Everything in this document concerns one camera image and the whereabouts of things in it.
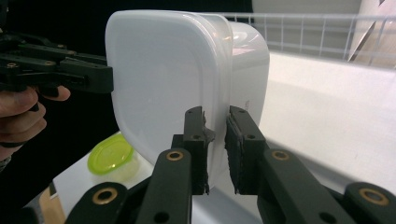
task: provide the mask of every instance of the white wall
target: white wall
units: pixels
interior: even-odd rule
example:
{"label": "white wall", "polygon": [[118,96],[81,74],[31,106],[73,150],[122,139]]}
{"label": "white wall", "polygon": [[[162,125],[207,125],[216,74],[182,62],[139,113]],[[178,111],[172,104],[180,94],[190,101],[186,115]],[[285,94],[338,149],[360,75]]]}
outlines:
{"label": "white wall", "polygon": [[[280,13],[280,14],[358,14],[361,8],[361,0],[253,0],[254,13]],[[264,24],[264,20],[255,20],[256,23]],[[343,49],[348,46],[348,30],[351,21],[349,20],[331,20],[327,21],[326,26],[335,29],[345,30],[344,32],[327,32],[322,42],[322,26],[323,20],[304,19],[304,27],[316,27],[304,30],[304,46],[314,46],[317,49],[306,48],[301,52],[298,48],[281,48],[271,44],[271,42],[281,42],[281,26],[288,25],[301,27],[302,19],[283,20],[267,20],[269,24],[264,31],[263,27],[256,27],[263,35],[266,33],[267,43],[270,50],[284,50],[293,53],[302,53],[335,59],[343,59]],[[284,29],[283,42],[299,46],[301,44],[300,29]],[[319,52],[319,48],[323,49],[340,49],[341,52]]]}
{"label": "white wall", "polygon": [[361,0],[253,0],[255,13],[357,14],[360,6]]}

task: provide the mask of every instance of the black metal bracket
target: black metal bracket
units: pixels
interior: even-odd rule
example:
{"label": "black metal bracket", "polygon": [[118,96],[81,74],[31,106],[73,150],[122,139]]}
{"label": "black metal bracket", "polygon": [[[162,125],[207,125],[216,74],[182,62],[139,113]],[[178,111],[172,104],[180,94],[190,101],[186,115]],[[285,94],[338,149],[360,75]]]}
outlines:
{"label": "black metal bracket", "polygon": [[160,154],[136,224],[191,223],[191,154],[172,148]]}
{"label": "black metal bracket", "polygon": [[172,148],[182,147],[191,154],[192,195],[209,193],[207,183],[207,149],[215,139],[215,133],[205,126],[205,113],[201,106],[186,111],[184,117],[184,133],[175,134]]}
{"label": "black metal bracket", "polygon": [[93,93],[114,90],[113,71],[106,66],[105,57],[78,54],[40,36],[4,33],[0,34],[0,40],[0,91],[60,85]]}

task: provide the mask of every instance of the finger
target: finger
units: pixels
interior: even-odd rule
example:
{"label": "finger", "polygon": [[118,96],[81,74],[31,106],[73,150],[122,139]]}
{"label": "finger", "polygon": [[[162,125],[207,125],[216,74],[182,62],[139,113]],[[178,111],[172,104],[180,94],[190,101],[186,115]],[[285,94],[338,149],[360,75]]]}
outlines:
{"label": "finger", "polygon": [[0,133],[0,142],[4,143],[20,143],[27,142],[38,133],[43,131],[47,126],[47,122],[44,119],[40,119],[36,122],[29,130],[23,133]]}
{"label": "finger", "polygon": [[64,86],[59,86],[58,87],[58,96],[54,97],[54,96],[48,96],[43,94],[43,96],[47,99],[53,100],[53,101],[65,101],[70,97],[70,90],[67,89]]}
{"label": "finger", "polygon": [[21,114],[37,103],[38,96],[34,89],[26,91],[0,91],[0,118]]}
{"label": "finger", "polygon": [[36,112],[27,111],[22,114],[0,118],[0,133],[24,133],[33,127],[46,114],[46,107],[37,103]]}

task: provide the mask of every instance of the plastic container lid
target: plastic container lid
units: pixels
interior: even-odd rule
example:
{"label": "plastic container lid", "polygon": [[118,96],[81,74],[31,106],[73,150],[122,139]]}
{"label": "plastic container lid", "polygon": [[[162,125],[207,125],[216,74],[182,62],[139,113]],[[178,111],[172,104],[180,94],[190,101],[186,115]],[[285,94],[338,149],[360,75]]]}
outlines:
{"label": "plastic container lid", "polygon": [[133,154],[131,145],[121,133],[117,133],[93,148],[88,158],[88,169],[95,175],[106,175],[132,161]]}

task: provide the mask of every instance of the screw hole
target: screw hole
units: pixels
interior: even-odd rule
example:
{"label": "screw hole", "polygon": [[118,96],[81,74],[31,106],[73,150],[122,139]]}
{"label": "screw hole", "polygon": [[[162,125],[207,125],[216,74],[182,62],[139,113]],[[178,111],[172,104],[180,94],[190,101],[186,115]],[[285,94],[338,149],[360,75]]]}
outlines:
{"label": "screw hole", "polygon": [[165,212],[159,212],[154,216],[154,221],[156,223],[165,223],[168,220],[169,220],[169,215]]}
{"label": "screw hole", "polygon": [[246,135],[246,138],[247,139],[255,139],[256,136],[254,136],[253,134],[248,134],[248,135]]}
{"label": "screw hole", "polygon": [[382,197],[380,195],[378,195],[376,193],[373,193],[373,192],[370,192],[370,191],[365,192],[365,195],[367,197],[375,200],[375,201],[381,201],[382,200]]}
{"label": "screw hole", "polygon": [[100,200],[106,200],[111,197],[112,193],[110,191],[103,191],[98,195],[98,199]]}
{"label": "screw hole", "polygon": [[276,155],[276,157],[279,157],[279,158],[282,158],[282,159],[286,158],[285,153],[282,153],[282,152],[277,152],[275,155]]}
{"label": "screw hole", "polygon": [[198,135],[198,134],[195,134],[191,138],[194,139],[194,140],[199,140],[201,138],[201,136]]}
{"label": "screw hole", "polygon": [[335,219],[335,217],[329,213],[320,213],[319,216],[326,223],[330,223],[330,224],[337,223],[337,219]]}
{"label": "screw hole", "polygon": [[180,154],[174,152],[174,153],[171,153],[171,154],[169,155],[169,157],[172,158],[172,159],[177,159],[177,158],[180,157]]}

